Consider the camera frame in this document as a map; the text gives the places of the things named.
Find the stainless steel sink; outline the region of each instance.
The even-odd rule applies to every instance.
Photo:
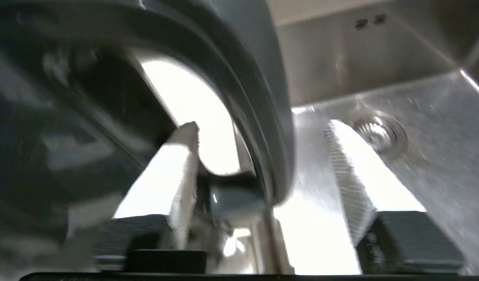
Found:
[[[479,0],[381,2],[277,32],[297,157],[274,214],[295,273],[361,273],[323,131],[378,114],[405,132],[386,164],[479,275]]]

